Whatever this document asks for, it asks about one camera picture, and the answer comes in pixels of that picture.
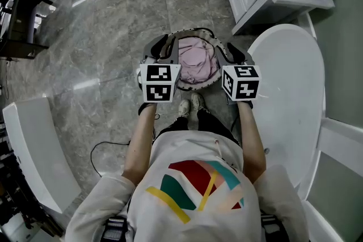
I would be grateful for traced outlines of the white glossy curved fixture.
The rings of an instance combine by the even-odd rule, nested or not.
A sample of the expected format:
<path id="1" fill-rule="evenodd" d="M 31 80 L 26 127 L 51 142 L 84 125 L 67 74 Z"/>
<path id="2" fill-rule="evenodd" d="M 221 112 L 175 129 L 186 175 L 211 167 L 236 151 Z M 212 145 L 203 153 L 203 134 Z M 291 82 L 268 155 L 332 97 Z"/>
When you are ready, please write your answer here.
<path id="1" fill-rule="evenodd" d="M 11 148 L 36 199 L 62 214 L 81 193 L 61 148 L 46 97 L 3 109 Z"/>

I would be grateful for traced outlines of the person's black trousers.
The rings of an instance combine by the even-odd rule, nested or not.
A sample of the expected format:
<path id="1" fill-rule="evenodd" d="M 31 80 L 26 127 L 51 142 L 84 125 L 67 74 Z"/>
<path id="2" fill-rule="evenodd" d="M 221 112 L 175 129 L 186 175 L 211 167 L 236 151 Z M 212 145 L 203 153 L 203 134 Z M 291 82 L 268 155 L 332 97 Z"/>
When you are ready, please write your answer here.
<path id="1" fill-rule="evenodd" d="M 163 138 L 166 142 L 188 141 L 194 143 L 213 143 L 214 141 L 219 141 L 228 145 L 234 142 L 239 146 L 231 131 L 206 109 L 199 109 L 197 111 L 198 130 L 188 129 L 187 117 L 188 113 L 180 115 L 174 123 L 159 133 L 156 140 Z"/>

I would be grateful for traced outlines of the pink cloth garment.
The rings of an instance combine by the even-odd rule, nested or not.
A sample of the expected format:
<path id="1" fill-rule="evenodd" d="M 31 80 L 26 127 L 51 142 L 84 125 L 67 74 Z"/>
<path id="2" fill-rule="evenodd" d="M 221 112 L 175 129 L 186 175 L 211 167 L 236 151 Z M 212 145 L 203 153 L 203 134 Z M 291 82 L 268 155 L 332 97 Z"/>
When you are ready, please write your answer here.
<path id="1" fill-rule="evenodd" d="M 179 39 L 180 79 L 197 84 L 208 80 L 218 70 L 213 46 L 198 37 Z"/>

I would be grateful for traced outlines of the striped laundry basket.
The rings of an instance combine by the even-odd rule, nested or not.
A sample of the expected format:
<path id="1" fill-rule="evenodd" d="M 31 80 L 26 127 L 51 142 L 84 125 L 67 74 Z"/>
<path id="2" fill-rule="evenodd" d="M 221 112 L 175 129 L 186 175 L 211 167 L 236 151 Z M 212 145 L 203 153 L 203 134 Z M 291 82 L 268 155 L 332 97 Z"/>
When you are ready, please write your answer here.
<path id="1" fill-rule="evenodd" d="M 222 49 L 223 52 L 226 54 L 226 49 L 224 45 L 221 43 L 221 41 L 214 35 L 213 31 L 207 28 L 190 28 L 190 29 L 183 29 L 179 30 L 173 33 L 170 33 L 168 37 L 177 37 L 178 39 L 183 39 L 186 37 L 198 37 L 206 42 L 210 43 L 214 48 L 214 55 L 216 49 Z M 182 91 L 195 91 L 195 90 L 201 90 L 203 88 L 206 88 L 212 84 L 214 84 L 216 81 L 218 81 L 221 77 L 221 67 L 219 66 L 218 60 L 218 70 L 217 72 L 211 76 L 208 80 L 197 83 L 197 84 L 190 84 L 182 81 L 179 77 L 178 81 L 178 88 Z"/>

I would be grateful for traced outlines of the person's white shoe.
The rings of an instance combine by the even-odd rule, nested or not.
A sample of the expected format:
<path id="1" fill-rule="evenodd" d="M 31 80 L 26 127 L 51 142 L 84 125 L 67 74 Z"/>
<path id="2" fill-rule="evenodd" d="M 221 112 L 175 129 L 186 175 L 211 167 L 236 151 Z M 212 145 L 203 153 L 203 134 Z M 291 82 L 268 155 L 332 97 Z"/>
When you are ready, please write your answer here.
<path id="1" fill-rule="evenodd" d="M 191 101 L 192 101 L 194 111 L 198 112 L 201 109 L 206 109 L 205 100 L 204 100 L 204 98 L 203 98 L 203 96 L 201 94 L 192 93 L 191 94 Z"/>
<path id="2" fill-rule="evenodd" d="M 187 118 L 191 111 L 191 103 L 188 99 L 183 99 L 178 107 L 178 116 Z"/>

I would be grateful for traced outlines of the person's left forearm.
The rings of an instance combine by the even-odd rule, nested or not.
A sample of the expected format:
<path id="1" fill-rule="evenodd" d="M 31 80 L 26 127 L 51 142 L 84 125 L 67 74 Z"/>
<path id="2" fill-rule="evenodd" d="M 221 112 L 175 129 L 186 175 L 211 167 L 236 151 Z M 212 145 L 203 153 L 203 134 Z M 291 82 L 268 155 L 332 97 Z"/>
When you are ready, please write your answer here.
<path id="1" fill-rule="evenodd" d="M 156 103 L 142 110 L 127 150 L 122 176 L 135 186 L 140 183 L 149 168 L 156 110 Z"/>

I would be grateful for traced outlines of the person's white printed shirt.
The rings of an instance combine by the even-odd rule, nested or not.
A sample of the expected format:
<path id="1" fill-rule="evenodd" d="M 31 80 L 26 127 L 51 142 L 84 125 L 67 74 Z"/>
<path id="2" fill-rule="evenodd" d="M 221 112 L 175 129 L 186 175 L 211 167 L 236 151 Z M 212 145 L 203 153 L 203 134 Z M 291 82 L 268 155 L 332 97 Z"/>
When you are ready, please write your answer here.
<path id="1" fill-rule="evenodd" d="M 309 242 L 301 200 L 281 165 L 255 182 L 243 151 L 207 131 L 169 131 L 151 150 L 138 185 L 104 175 L 74 213 L 66 242 L 100 242 L 107 219 L 126 218 L 127 242 L 265 242 L 261 214 L 274 215 L 290 242 Z"/>

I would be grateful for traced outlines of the white oval bathtub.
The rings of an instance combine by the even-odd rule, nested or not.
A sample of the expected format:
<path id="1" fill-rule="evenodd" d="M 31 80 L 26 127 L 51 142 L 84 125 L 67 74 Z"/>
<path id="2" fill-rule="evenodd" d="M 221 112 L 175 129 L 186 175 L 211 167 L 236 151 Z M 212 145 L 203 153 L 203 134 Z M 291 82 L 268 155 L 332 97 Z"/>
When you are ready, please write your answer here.
<path id="1" fill-rule="evenodd" d="M 303 28 L 279 24 L 248 50 L 261 71 L 254 116 L 267 166 L 285 167 L 293 186 L 307 175 L 317 146 L 324 100 L 324 63 Z"/>

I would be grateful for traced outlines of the person's left white shoe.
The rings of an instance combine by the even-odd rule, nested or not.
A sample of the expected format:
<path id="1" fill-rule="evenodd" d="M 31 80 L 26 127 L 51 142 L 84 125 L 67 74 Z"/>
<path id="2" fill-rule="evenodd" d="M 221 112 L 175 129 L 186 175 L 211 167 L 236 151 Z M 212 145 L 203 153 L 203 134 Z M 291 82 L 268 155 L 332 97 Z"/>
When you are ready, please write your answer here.
<path id="1" fill-rule="evenodd" d="M 191 103 L 188 99 L 183 99 L 178 107 L 178 116 L 187 118 L 191 111 Z"/>

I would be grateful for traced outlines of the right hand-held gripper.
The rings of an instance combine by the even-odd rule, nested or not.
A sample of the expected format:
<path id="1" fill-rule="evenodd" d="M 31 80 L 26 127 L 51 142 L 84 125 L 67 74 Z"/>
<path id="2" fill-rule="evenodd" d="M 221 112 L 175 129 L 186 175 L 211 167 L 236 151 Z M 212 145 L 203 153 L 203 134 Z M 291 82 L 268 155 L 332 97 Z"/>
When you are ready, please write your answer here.
<path id="1" fill-rule="evenodd" d="M 233 57 L 233 63 L 226 57 L 222 49 L 216 49 L 215 54 L 222 67 L 222 89 L 226 94 L 227 104 L 237 101 L 253 101 L 258 98 L 261 82 L 259 66 L 248 51 L 239 49 L 232 43 L 227 43 L 227 48 Z"/>

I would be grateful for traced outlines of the person's right forearm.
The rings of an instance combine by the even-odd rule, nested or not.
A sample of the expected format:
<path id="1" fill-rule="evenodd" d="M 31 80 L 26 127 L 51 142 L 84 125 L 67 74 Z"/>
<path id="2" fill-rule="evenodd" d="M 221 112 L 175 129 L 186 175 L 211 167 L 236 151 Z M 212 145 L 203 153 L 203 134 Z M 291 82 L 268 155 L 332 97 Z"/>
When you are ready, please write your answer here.
<path id="1" fill-rule="evenodd" d="M 251 107 L 237 102 L 242 133 L 243 173 L 253 184 L 267 169 L 264 147 Z"/>

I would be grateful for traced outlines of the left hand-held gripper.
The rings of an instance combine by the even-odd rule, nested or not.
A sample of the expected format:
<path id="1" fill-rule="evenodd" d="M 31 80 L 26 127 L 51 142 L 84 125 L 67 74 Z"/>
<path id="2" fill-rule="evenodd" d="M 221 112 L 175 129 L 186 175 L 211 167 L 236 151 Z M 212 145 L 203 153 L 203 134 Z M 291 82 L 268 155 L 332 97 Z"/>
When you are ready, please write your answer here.
<path id="1" fill-rule="evenodd" d="M 168 37 L 168 34 L 160 35 L 144 47 L 143 54 L 146 59 L 137 69 L 137 82 L 143 94 L 143 101 L 172 102 L 181 72 L 181 65 L 178 64 L 179 39 Z"/>

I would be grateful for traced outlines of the person's right white shoe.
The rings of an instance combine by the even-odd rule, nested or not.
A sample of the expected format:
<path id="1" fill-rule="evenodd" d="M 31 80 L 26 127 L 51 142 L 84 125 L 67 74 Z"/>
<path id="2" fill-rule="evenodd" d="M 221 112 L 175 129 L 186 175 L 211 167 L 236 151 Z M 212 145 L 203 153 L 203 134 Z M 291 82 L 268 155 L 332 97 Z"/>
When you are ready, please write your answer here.
<path id="1" fill-rule="evenodd" d="M 198 112 L 201 109 L 206 109 L 205 100 L 204 100 L 204 98 L 203 98 L 203 96 L 201 94 L 192 93 L 191 94 L 191 101 L 192 101 L 194 111 Z"/>

